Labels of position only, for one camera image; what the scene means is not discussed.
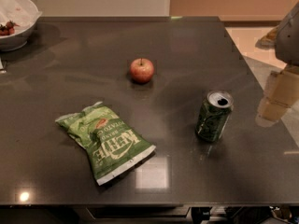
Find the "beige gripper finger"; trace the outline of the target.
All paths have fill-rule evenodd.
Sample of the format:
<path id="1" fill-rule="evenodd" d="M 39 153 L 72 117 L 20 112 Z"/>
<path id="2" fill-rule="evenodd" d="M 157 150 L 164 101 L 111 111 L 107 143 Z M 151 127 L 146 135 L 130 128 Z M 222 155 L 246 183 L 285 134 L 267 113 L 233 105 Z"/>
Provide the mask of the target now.
<path id="1" fill-rule="evenodd" d="M 272 71 L 258 106 L 257 120 L 279 121 L 298 100 L 299 74 L 286 69 Z"/>

